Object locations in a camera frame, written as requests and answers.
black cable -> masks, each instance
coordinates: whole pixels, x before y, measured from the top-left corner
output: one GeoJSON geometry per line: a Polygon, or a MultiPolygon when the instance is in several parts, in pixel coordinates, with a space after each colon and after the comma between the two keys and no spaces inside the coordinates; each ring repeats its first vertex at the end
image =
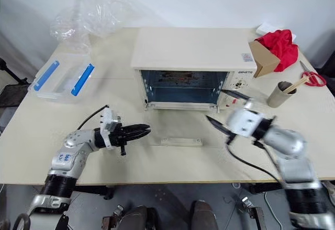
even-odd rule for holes
{"type": "Polygon", "coordinates": [[[271,156],[271,154],[270,154],[270,152],[269,152],[269,150],[266,148],[266,147],[264,147],[264,149],[263,150],[265,150],[266,151],[266,153],[267,153],[267,155],[268,155],[268,157],[269,157],[269,159],[271,160],[271,162],[273,163],[273,165],[277,168],[277,170],[278,170],[278,165],[277,165],[277,163],[274,161],[274,159],[273,159],[273,157],[271,156]]]}
{"type": "Polygon", "coordinates": [[[252,164],[252,163],[249,163],[249,162],[247,162],[247,161],[245,161],[245,160],[239,158],[238,156],[236,156],[236,155],[230,150],[230,145],[226,144],[226,148],[227,148],[228,152],[230,153],[230,155],[233,156],[235,159],[237,159],[238,161],[241,161],[242,163],[244,163],[244,164],[246,164],[246,165],[248,165],[248,166],[251,166],[251,167],[253,167],[253,168],[255,168],[255,169],[259,170],[259,171],[262,171],[262,172],[268,174],[269,176],[271,176],[272,178],[274,178],[274,179],[280,184],[280,181],[279,181],[279,180],[278,180],[272,173],[268,172],[267,170],[264,170],[263,168],[261,168],[261,167],[259,167],[259,166],[256,166],[256,165],[254,165],[254,164],[252,164]]]}
{"type": "Polygon", "coordinates": [[[81,123],[81,124],[79,125],[79,127],[77,128],[77,130],[80,130],[81,127],[83,127],[83,125],[84,125],[89,119],[91,119],[91,118],[92,118],[94,115],[96,115],[97,113],[101,112],[101,111],[102,111],[103,109],[105,109],[106,107],[109,107],[109,105],[105,105],[105,106],[101,107],[99,110],[97,110],[97,111],[95,111],[94,113],[92,113],[87,119],[84,120],[83,123],[81,123]]]}
{"type": "Polygon", "coordinates": [[[28,214],[22,213],[20,214],[14,223],[13,230],[17,230],[19,223],[23,220],[23,228],[20,228],[22,230],[29,230],[30,229],[30,218],[28,214]]]}

black chair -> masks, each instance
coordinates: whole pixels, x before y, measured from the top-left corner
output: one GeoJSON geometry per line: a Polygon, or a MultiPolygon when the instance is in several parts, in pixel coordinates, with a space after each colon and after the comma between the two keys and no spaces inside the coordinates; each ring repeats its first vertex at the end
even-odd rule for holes
{"type": "Polygon", "coordinates": [[[316,71],[327,81],[327,87],[335,96],[335,51],[327,60],[322,68],[317,68],[316,71]]]}
{"type": "Polygon", "coordinates": [[[20,79],[8,69],[6,62],[2,58],[0,58],[0,70],[6,71],[17,81],[16,85],[6,85],[0,93],[0,108],[18,107],[27,94],[30,84],[27,82],[27,78],[20,79]]]}

metal stand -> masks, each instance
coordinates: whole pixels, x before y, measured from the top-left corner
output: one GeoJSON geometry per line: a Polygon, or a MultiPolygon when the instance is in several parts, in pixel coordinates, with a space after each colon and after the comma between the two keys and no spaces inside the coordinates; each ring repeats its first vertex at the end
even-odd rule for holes
{"type": "Polygon", "coordinates": [[[264,219],[264,213],[260,206],[254,206],[248,197],[242,199],[241,211],[245,211],[249,214],[249,217],[256,221],[258,230],[266,230],[266,224],[264,219]]]}
{"type": "Polygon", "coordinates": [[[27,82],[27,78],[25,77],[24,79],[20,79],[18,76],[16,76],[14,72],[8,69],[5,60],[3,60],[2,58],[0,58],[0,70],[7,72],[13,79],[17,81],[19,85],[29,85],[29,83],[27,82]]]}

scissors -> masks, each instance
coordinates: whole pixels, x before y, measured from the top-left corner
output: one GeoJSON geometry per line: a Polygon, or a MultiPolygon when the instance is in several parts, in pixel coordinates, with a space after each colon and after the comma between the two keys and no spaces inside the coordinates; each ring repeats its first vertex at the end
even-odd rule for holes
{"type": "Polygon", "coordinates": [[[315,72],[311,72],[302,61],[300,61],[300,64],[304,69],[301,77],[309,77],[309,81],[305,82],[305,85],[321,87],[327,84],[326,80],[323,77],[315,72]]]}

cable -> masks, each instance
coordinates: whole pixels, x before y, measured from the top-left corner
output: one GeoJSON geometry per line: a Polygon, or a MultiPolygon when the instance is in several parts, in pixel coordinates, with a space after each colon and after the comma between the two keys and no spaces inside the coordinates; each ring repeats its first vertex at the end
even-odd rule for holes
{"type": "Polygon", "coordinates": [[[283,230],[283,225],[282,223],[278,220],[277,216],[274,214],[273,210],[272,210],[272,207],[270,206],[270,203],[268,202],[267,198],[266,198],[266,194],[267,192],[264,193],[264,200],[265,200],[265,203],[267,204],[267,207],[270,209],[270,212],[272,214],[272,216],[274,217],[274,219],[278,222],[279,226],[281,227],[281,230],[283,230]]]}
{"type": "Polygon", "coordinates": [[[229,218],[228,218],[228,221],[227,221],[225,230],[227,230],[227,228],[228,228],[228,226],[229,226],[230,220],[231,220],[231,218],[232,218],[232,214],[233,214],[233,212],[235,211],[236,206],[237,206],[237,202],[235,202],[234,208],[233,208],[233,209],[231,210],[231,212],[230,212],[230,215],[229,215],[229,218]]]}
{"type": "Polygon", "coordinates": [[[249,163],[249,162],[243,160],[242,158],[239,158],[238,156],[236,156],[236,155],[230,150],[230,145],[226,144],[226,148],[227,148],[228,152],[230,153],[230,155],[232,155],[232,156],[233,156],[235,159],[237,159],[238,161],[241,161],[242,163],[245,163],[245,164],[248,165],[248,166],[251,166],[251,167],[253,167],[253,168],[255,168],[255,169],[259,170],[259,171],[262,171],[262,172],[268,174],[269,176],[271,176],[272,178],[274,178],[278,183],[280,183],[280,181],[279,181],[279,180],[278,180],[272,173],[270,173],[270,172],[268,172],[267,170],[264,170],[263,168],[258,167],[258,166],[254,165],[254,164],[252,164],[252,163],[249,163]]]}
{"type": "Polygon", "coordinates": [[[88,120],[90,120],[94,115],[96,115],[97,113],[101,112],[101,111],[102,111],[103,109],[105,109],[106,107],[109,107],[109,105],[105,105],[105,106],[101,107],[99,110],[97,110],[97,111],[95,111],[94,113],[92,113],[87,119],[84,120],[83,123],[81,123],[81,124],[79,125],[79,127],[77,128],[77,130],[80,130],[81,127],[83,127],[83,125],[84,125],[88,120]]]}
{"type": "Polygon", "coordinates": [[[273,163],[273,165],[278,169],[278,165],[277,165],[276,161],[274,161],[274,159],[273,159],[272,155],[270,154],[269,150],[266,147],[264,147],[264,150],[266,151],[266,154],[268,155],[268,157],[271,160],[271,162],[273,163]]]}
{"type": "Polygon", "coordinates": [[[2,189],[4,188],[4,186],[5,186],[5,184],[2,184],[2,187],[1,187],[1,189],[0,189],[0,194],[1,194],[2,189]]]}
{"type": "Polygon", "coordinates": [[[23,220],[23,228],[22,226],[20,226],[19,229],[29,230],[30,229],[30,218],[29,218],[29,215],[26,213],[22,213],[16,218],[16,221],[13,226],[13,230],[17,230],[21,220],[23,220]]]}

